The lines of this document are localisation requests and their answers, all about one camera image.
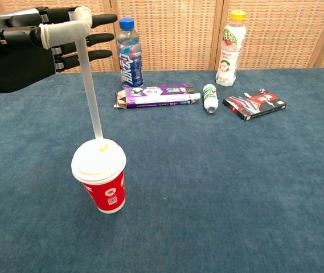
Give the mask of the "small white green bottle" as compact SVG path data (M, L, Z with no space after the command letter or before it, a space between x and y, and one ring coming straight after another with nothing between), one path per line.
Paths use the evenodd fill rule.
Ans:
M215 85L207 84L203 87L203 106L209 114L216 112L219 106L219 101Z

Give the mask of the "red black card box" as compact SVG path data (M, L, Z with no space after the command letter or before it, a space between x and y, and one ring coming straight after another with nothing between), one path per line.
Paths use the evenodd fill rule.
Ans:
M229 96L223 100L223 105L243 121L284 110L287 106L286 102L266 89Z

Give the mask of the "blue carpet table cover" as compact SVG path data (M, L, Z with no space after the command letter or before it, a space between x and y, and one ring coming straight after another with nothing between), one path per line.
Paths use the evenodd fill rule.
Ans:
M324 273L324 68L239 71L286 109L115 109L93 75L104 137L124 150L126 201L101 213L71 172L93 138L83 81L0 94L0 273Z

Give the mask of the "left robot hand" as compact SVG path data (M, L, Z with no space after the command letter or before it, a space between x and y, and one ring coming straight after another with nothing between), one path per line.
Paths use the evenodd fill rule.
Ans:
M35 7L0 14L0 93L25 88L80 65L75 41L109 42L111 33L91 29L116 22L116 14L93 15L85 6Z

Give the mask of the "white drink bottle yellow cap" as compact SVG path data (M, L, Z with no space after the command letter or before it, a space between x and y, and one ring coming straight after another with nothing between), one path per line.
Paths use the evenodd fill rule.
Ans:
M232 86L235 83L239 57L247 35L245 16L246 12L243 10L232 10L223 29L220 60L215 77L218 85Z

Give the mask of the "blue sports drink bottle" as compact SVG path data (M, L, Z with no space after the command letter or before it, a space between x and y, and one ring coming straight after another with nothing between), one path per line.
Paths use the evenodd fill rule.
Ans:
M117 55L122 86L127 88L142 86L142 48L139 34L134 28L134 19L120 19L119 27Z

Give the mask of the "translucent plastic straw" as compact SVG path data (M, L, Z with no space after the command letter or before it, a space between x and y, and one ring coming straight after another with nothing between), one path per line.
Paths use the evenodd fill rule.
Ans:
M69 18L70 20L85 22L88 27L92 25L89 24L89 21L92 19L92 13L90 9L85 6L78 7L75 11L69 12ZM81 67L81 73L83 77L85 93L87 97L95 138L102 139L103 134L100 122L99 109L97 106L95 88L93 84L85 38L75 41L75 46Z

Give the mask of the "red paper cup white lid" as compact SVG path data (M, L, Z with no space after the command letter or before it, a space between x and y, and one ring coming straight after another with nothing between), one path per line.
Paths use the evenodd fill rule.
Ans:
M124 169L126 155L110 139L92 139L74 153L71 171L82 183L97 209L105 214L115 213L125 203Z

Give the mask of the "purple toothpaste box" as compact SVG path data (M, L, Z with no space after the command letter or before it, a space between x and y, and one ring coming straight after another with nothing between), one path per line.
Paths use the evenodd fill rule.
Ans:
M114 108L136 109L142 107L189 105L201 99L193 86L185 84L138 86L116 92Z

